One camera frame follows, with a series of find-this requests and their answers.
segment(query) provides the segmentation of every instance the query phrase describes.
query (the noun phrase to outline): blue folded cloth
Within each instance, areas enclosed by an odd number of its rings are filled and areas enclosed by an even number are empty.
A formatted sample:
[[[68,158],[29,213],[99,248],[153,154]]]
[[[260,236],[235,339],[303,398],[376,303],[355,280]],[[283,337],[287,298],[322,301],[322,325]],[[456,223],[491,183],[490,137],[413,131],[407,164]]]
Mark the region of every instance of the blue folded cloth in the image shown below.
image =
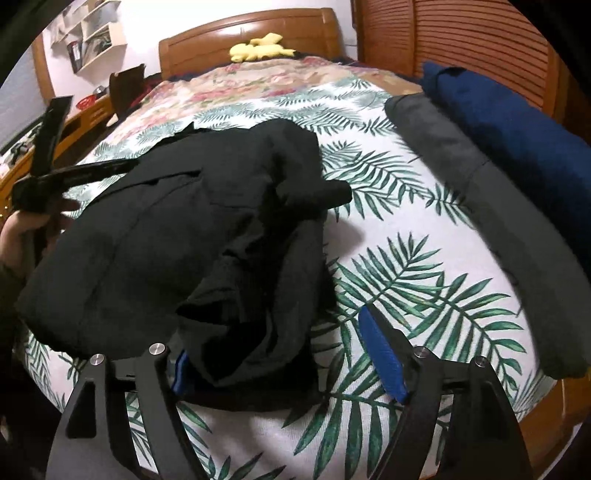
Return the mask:
[[[554,223],[591,280],[591,147],[486,76],[429,61],[423,72],[426,95]]]

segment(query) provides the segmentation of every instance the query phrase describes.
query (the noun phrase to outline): bedspread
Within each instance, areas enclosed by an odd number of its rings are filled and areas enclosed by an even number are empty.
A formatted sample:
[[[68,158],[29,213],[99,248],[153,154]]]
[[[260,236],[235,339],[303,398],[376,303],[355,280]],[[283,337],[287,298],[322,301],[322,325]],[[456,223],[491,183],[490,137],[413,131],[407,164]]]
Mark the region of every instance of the bedspread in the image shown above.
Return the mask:
[[[268,414],[179,404],[212,479],[369,476],[402,408],[386,395],[359,339],[357,315],[369,302],[413,345],[425,345],[441,358],[467,362],[487,356],[519,419],[554,385],[539,370],[509,278],[471,224],[462,199],[437,181],[396,133],[383,109],[388,98],[359,76],[343,76],[293,93],[210,105],[137,133],[116,131],[84,161],[137,157],[190,122],[223,129],[287,118],[318,135],[325,177],[351,185],[353,201],[332,210],[324,230],[339,304],[311,330],[323,401],[309,411]],[[83,209],[116,179],[77,187],[69,196]],[[83,362],[51,351],[32,335],[24,349],[31,376],[63,408]],[[130,393],[127,400],[138,457],[154,468],[138,399]],[[449,418],[450,398],[444,398],[425,476],[436,471]]]
[[[421,91],[419,85],[386,70],[342,66],[320,57],[234,63],[191,80],[160,83],[142,101],[142,108],[119,126],[112,139],[122,141],[146,128],[194,115],[214,106],[285,95],[334,82],[351,73],[375,83],[391,95]]]

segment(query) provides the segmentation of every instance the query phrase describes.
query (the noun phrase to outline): human hand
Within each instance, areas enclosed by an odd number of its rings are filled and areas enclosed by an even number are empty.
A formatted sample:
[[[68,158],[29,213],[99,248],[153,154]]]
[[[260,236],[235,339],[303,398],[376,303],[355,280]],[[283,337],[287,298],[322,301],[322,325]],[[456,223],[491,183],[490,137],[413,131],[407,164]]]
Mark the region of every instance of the human hand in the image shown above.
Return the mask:
[[[0,262],[20,278],[27,275],[25,265],[25,234],[43,226],[47,235],[47,248],[43,254],[53,247],[62,230],[73,222],[73,219],[60,212],[73,212],[80,208],[75,200],[61,199],[57,213],[32,213],[16,211],[7,218],[0,232]]]

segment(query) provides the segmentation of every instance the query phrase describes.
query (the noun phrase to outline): yellow stuffed toy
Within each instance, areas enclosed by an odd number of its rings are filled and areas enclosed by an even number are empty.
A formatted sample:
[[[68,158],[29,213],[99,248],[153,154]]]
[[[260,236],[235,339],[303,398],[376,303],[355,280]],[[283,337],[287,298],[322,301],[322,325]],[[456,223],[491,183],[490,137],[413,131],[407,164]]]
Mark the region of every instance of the yellow stuffed toy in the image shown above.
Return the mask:
[[[262,60],[264,57],[278,57],[279,55],[293,57],[295,50],[283,48],[278,44],[282,39],[281,35],[269,33],[263,38],[253,38],[248,45],[239,43],[230,48],[230,59],[234,63],[240,63],[242,61]]]

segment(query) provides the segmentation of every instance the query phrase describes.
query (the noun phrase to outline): red bowl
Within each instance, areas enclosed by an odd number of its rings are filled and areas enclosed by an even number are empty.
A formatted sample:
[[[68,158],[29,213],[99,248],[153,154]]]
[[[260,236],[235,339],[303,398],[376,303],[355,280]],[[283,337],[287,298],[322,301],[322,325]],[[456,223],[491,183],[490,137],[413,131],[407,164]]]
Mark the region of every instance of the red bowl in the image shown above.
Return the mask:
[[[76,108],[78,110],[84,110],[85,108],[88,108],[90,106],[93,106],[96,102],[96,95],[93,93],[92,95],[89,95],[88,97],[84,97],[82,100],[80,100],[80,102],[78,102],[76,104]]]

